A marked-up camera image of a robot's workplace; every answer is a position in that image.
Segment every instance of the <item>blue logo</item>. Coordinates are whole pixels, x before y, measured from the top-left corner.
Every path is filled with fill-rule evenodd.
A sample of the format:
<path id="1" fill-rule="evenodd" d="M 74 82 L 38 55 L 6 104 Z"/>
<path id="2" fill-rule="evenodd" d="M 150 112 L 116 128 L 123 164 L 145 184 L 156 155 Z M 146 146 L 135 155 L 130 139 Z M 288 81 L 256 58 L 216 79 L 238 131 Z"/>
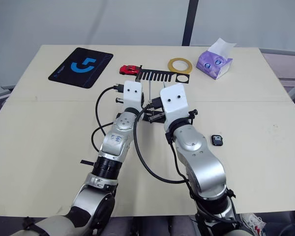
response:
<path id="1" fill-rule="evenodd" d="M 91 63 L 94 63 L 94 62 L 96 62 L 96 59 L 86 58 L 84 60 L 84 62 L 82 63 L 82 65 L 87 65 L 90 62 Z M 92 66 L 92 65 L 89 65 L 87 68 L 80 69 L 80 68 L 77 67 L 77 63 L 76 62 L 71 63 L 71 70 L 73 70 L 74 72 L 77 72 L 77 73 L 86 73 L 86 72 L 89 72 L 89 71 L 91 71 L 93 69 L 94 69 L 94 66 Z"/>

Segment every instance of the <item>yellow tape roll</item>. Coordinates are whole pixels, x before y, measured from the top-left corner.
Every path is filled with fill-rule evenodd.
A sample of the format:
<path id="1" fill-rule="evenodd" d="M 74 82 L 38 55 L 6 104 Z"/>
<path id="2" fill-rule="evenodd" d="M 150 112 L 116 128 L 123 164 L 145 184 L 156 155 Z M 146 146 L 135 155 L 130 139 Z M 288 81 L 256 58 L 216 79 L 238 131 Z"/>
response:
<path id="1" fill-rule="evenodd" d="M 184 61 L 185 63 L 188 64 L 188 68 L 185 69 L 185 70 L 177 70 L 173 67 L 173 63 L 175 61 L 178 61 L 178 60 L 181 60 L 181 61 Z M 190 61 L 188 61 L 187 59 L 185 58 L 174 58 L 174 59 L 170 59 L 170 61 L 168 62 L 168 69 L 172 72 L 176 72 L 176 73 L 182 73 L 182 74 L 189 74 L 191 71 L 192 71 L 192 64 Z"/>

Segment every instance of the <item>shoe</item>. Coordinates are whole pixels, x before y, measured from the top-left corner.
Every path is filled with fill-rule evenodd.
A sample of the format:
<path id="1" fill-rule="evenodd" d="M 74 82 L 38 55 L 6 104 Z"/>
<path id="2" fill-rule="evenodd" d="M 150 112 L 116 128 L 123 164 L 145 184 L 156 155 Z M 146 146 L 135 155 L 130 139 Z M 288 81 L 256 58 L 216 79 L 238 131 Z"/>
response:
<path id="1" fill-rule="evenodd" d="M 266 235 L 264 231 L 266 223 L 263 222 L 260 217 L 257 217 L 254 213 L 240 214 L 239 217 L 244 226 L 249 228 L 254 233 L 254 236 Z"/>

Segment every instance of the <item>black strap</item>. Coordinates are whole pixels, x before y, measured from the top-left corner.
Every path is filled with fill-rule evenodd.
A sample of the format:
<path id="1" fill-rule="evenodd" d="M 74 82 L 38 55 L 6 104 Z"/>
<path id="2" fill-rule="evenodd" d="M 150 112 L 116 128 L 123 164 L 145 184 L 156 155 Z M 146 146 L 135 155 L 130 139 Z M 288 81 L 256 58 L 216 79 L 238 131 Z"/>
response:
<path id="1" fill-rule="evenodd" d="M 81 160 L 80 163 L 81 163 L 81 164 L 90 165 L 90 166 L 93 166 L 93 165 L 94 165 L 94 162 L 86 161 L 86 160 Z"/>
<path id="2" fill-rule="evenodd" d="M 38 227 L 34 224 L 35 220 L 34 218 L 25 217 L 23 219 L 23 229 L 24 230 L 32 230 L 39 234 L 39 236 L 50 236 L 46 231 L 44 231 L 42 228 Z"/>
<path id="3" fill-rule="evenodd" d="M 136 116 L 140 113 L 137 109 L 135 109 L 133 107 L 127 107 L 124 111 L 131 112 L 131 113 L 135 114 Z"/>
<path id="4" fill-rule="evenodd" d="M 183 125 L 186 125 L 186 124 L 190 124 L 189 123 L 189 117 L 185 117 L 185 118 L 178 118 L 178 119 L 175 119 L 171 124 L 170 126 L 168 127 L 168 132 L 165 133 L 165 136 L 166 136 L 166 139 L 167 139 L 167 142 L 168 144 L 172 144 L 173 143 L 173 137 L 174 137 L 174 131 L 176 129 L 178 129 L 179 127 L 183 126 Z"/>

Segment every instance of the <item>black mouse pad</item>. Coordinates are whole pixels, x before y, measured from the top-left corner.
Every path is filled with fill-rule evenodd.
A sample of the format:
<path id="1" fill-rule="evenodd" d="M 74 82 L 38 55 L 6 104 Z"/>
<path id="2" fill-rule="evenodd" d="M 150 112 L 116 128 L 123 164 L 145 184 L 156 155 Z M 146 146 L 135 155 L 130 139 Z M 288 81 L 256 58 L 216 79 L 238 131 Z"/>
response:
<path id="1" fill-rule="evenodd" d="M 110 53 L 76 48 L 48 79 L 89 89 L 112 58 Z"/>

